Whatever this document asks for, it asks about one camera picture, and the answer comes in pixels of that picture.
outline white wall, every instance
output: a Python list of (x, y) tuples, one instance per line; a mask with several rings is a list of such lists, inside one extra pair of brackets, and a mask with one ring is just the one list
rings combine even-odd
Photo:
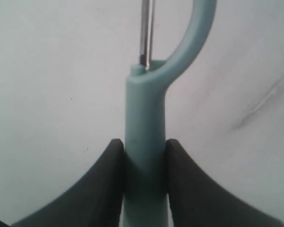
[[(191, 0), (158, 0), (154, 57)], [(124, 139), (140, 1), (0, 0), (0, 219), (73, 185)], [(210, 37), (167, 95), (167, 135), (226, 189), (284, 221), (284, 0), (220, 0)]]

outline white surface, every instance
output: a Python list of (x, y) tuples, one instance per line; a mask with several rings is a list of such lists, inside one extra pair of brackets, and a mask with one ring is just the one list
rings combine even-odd
[[(158, 0), (154, 57), (191, 0)], [(0, 0), (0, 219), (73, 185), (124, 138), (140, 1)], [(220, 0), (199, 57), (167, 94), (167, 136), (226, 189), (284, 221), (284, 0)]]

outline light blue plastic handle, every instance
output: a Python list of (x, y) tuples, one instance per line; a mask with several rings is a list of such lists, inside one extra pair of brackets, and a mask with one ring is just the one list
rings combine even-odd
[(216, 0), (194, 0), (186, 34), (167, 61), (133, 65), (126, 80), (124, 227), (167, 227), (164, 171), (165, 93), (197, 57), (211, 29)]

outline white background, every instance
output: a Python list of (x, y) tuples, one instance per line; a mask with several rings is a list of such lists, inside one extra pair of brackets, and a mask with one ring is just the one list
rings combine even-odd
[[(157, 0), (154, 58), (191, 0)], [(0, 219), (52, 201), (124, 140), (124, 80), (141, 1), (0, 0)], [(167, 136), (223, 187), (284, 221), (284, 0), (220, 0), (193, 65), (167, 94)]]

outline curved handle loop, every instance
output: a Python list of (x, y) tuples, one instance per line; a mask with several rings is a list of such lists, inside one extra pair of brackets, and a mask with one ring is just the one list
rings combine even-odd
[(189, 26), (181, 43), (166, 61), (152, 61), (151, 70), (146, 77), (159, 80), (163, 86), (168, 87), (190, 66), (208, 37), (213, 24), (216, 2), (216, 0), (194, 0)]

